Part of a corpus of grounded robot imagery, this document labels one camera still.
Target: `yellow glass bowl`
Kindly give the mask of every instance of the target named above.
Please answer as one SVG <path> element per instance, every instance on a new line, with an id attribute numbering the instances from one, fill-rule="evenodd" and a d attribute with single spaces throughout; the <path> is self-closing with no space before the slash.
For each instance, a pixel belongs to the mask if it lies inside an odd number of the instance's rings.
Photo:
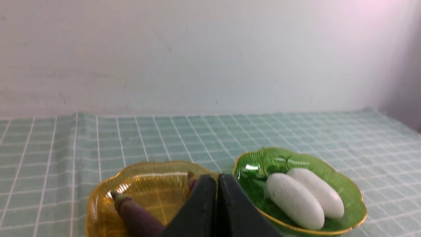
<path id="1" fill-rule="evenodd" d="M 167 225 L 178 213 L 188 195 L 187 172 L 196 176 L 218 174 L 184 161 L 142 162 L 127 166 L 117 175 L 100 183 L 88 200 L 85 221 L 87 237 L 126 237 L 123 222 L 114 209 L 110 191 L 129 194 L 154 217 Z"/>
<path id="2" fill-rule="evenodd" d="M 276 172 L 286 173 L 293 168 L 306 168 L 327 182 L 341 197 L 345 213 L 339 220 L 326 219 L 321 230 L 307 230 L 293 222 L 268 198 L 267 177 Z M 357 185 L 348 177 L 336 172 L 321 159 L 295 153 L 283 148 L 262 148 L 247 152 L 235 162 L 233 175 L 257 207 L 281 231 L 292 230 L 301 234 L 337 235 L 350 231 L 362 224 L 367 217 L 367 209 Z"/>

